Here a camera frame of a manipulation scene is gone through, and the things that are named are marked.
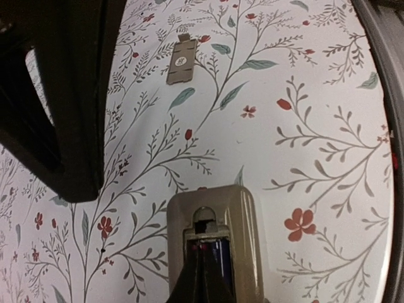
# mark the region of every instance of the botanical pattern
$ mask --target botanical pattern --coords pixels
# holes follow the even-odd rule
[[[194,78],[168,86],[181,33]],[[266,302],[377,302],[398,167],[379,82],[350,1],[129,0],[99,198],[0,148],[0,303],[165,302],[169,199],[227,184],[257,197]]]

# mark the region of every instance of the beige plastic bracket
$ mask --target beige plastic bracket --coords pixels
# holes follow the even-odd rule
[[[178,36],[179,42],[174,44],[170,68],[167,75],[167,84],[191,81],[194,74],[194,61],[196,53],[196,39],[191,40],[188,33]]]
[[[213,221],[204,234],[195,223]],[[167,207],[169,285],[173,290],[186,257],[188,240],[230,239],[237,302],[263,303],[263,276],[254,200],[245,187],[233,185],[176,194]]]

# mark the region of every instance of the black frame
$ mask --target black frame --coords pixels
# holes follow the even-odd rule
[[[104,183],[105,103],[125,4],[0,1],[0,143],[72,203],[96,199]],[[25,66],[32,47],[53,124]]]

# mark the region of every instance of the wallpaper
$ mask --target wallpaper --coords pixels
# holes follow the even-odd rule
[[[182,33],[193,80],[167,85]],[[129,0],[108,94],[98,200],[67,203],[0,148],[0,302],[165,302],[169,199],[235,183],[268,301],[381,301],[397,163],[349,1]]]

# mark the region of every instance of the small beige plastic tab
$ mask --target small beige plastic tab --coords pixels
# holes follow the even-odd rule
[[[170,68],[167,75],[167,84],[191,81],[194,74],[194,61],[196,53],[196,39],[191,40],[188,33],[178,36],[179,42],[174,45]]]

